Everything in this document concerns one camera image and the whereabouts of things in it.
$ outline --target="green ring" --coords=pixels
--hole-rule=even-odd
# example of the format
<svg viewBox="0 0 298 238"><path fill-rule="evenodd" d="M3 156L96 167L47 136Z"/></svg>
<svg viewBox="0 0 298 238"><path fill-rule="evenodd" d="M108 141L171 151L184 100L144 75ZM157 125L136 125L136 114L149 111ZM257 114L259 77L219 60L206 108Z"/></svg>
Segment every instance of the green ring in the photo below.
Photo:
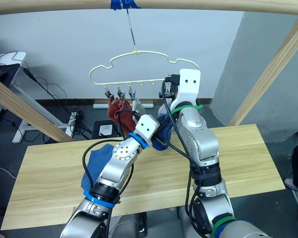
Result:
<svg viewBox="0 0 298 238"><path fill-rule="evenodd" d="M236 218L233 217L233 216L228 216L228 217L224 217L224 218L218 220L214 224L214 227L213 227L213 230L212 230L212 238L215 238L215 232L216 232L217 228L219 228L220 225L222 225L225 222L232 221L232 220L236 220Z"/></svg>
<svg viewBox="0 0 298 238"><path fill-rule="evenodd" d="M181 106L181 107L179 107L179 108L173 109L173 110L171 111L171 116L172 116L174 113L176 113L176 112L178 112L178 111L180 111L180 110L182 110L182 109L184 109L184 108L188 108L188 107L193 107L193 106L191 106L191 105L184 105L184 106ZM203 107L203 105L194 106L194 108L197 109L197 110L201 109L202 107Z"/></svg>

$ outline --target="red cloth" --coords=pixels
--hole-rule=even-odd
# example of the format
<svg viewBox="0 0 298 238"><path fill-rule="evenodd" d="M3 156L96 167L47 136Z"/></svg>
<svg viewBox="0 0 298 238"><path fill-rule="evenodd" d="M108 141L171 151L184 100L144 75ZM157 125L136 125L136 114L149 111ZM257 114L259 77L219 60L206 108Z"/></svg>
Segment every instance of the red cloth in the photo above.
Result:
<svg viewBox="0 0 298 238"><path fill-rule="evenodd" d="M108 111L107 111L107 116L112 119L118 126L118 112L120 111L120 107L122 105L122 102L119 98L114 98L114 96L111 96L108 100ZM121 126L123 128L124 134L128 134L130 132L129 128L123 123L121 120Z"/></svg>
<svg viewBox="0 0 298 238"><path fill-rule="evenodd" d="M115 119L118 121L118 115L119 112L122 110L131 110L132 111L132 107L129 104L129 102L124 99L124 101L122 102L121 100L119 100L119 111L117 111L114 114ZM124 134L127 135L129 132L133 132L136 129L136 123L133 120L133 114L130 112L122 112L120 115L120 120L121 123L124 125L122 126Z"/></svg>
<svg viewBox="0 0 298 238"><path fill-rule="evenodd" d="M118 124L118 121L116 120L114 114L119 110L119 102L117 102L118 98L114 98L112 95L109 100L108 100L108 111L107 111L107 116L112 119L116 124Z"/></svg>

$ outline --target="clothes hanger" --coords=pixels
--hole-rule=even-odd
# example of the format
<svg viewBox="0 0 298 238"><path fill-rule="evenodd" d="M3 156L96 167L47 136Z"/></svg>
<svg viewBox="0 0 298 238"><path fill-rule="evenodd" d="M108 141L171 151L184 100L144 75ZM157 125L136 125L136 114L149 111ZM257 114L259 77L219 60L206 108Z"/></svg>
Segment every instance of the clothes hanger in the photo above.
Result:
<svg viewBox="0 0 298 238"><path fill-rule="evenodd" d="M194 67L196 67L198 70L200 70L200 67L198 66L198 64L196 64L195 62L191 61L191 60L188 60L188 59L182 59L182 58L177 58L175 61L171 61L169 56L165 53L161 53L161 52L156 52L156 51L138 51L137 50L137 47L136 47L136 42L135 42L135 37L134 37L134 34L133 34L133 29L132 29L132 26L131 26L131 21L130 21L130 17L129 17L129 12L128 12L128 9L127 10L127 16L128 16L128 22L129 22L129 27L130 27L130 32L131 32L131 35L132 35L132 38L133 38L133 42L134 42L134 47L135 47L135 50L132 51L132 52L129 52L129 53L125 53L125 54L121 54L121 55L118 55L118 56L115 56L114 58L110 59L109 63L110 63L110 66L105 66L103 64L100 64L94 68L92 68L88 74L89 76L89 79L91 80L92 83L96 84L96 85L103 85L106 87L106 85L110 85L110 84L114 84L114 85L119 85L119 84L123 84L123 83L127 83L127 84L131 84L131 83L140 83L141 86L143 86L144 82L151 82L153 85L156 81L163 81L164 78L162 79L150 79L150 80L136 80L136 81L124 81L124 82L107 82L107 83L98 83L96 82L96 80L93 79L92 77L92 74L95 70L99 69L99 68L105 68L105 69L111 69L114 67L114 60L118 59L118 58L121 58L121 57L124 57L124 56L130 56L130 55L139 55L139 54L155 54L155 55L160 55L160 56L164 56L168 63L177 63L178 61L184 61L184 62L188 62L192 65L194 65Z"/></svg>

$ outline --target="light wood tabletop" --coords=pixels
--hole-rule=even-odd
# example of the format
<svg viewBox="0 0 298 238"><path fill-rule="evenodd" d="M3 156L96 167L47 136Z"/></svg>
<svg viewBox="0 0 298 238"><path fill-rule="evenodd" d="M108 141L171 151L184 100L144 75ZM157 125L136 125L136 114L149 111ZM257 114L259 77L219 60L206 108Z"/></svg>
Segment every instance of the light wood tabletop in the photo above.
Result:
<svg viewBox="0 0 298 238"><path fill-rule="evenodd" d="M220 167L230 197L285 189L256 125L211 130L219 140ZM66 223L84 198L81 157L95 141L29 146L1 229ZM176 135L172 142L180 147ZM144 150L113 215L184 205L188 172L187 160L172 149Z"/></svg>

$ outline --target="wooden beam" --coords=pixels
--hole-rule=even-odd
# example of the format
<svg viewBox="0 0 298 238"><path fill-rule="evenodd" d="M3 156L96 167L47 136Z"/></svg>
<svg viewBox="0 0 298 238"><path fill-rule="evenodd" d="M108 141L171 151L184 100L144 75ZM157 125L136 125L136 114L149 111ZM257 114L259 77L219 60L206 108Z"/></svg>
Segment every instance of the wooden beam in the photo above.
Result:
<svg viewBox="0 0 298 238"><path fill-rule="evenodd" d="M239 125L298 50L298 20L228 125Z"/></svg>
<svg viewBox="0 0 298 238"><path fill-rule="evenodd" d="M20 12L110 8L110 0L0 0L0 15ZM298 0L135 0L141 8L210 9L298 15Z"/></svg>
<svg viewBox="0 0 298 238"><path fill-rule="evenodd" d="M39 112L20 99L15 93L0 82L0 104L18 117L39 129L57 142L73 141L71 137L57 128Z"/></svg>

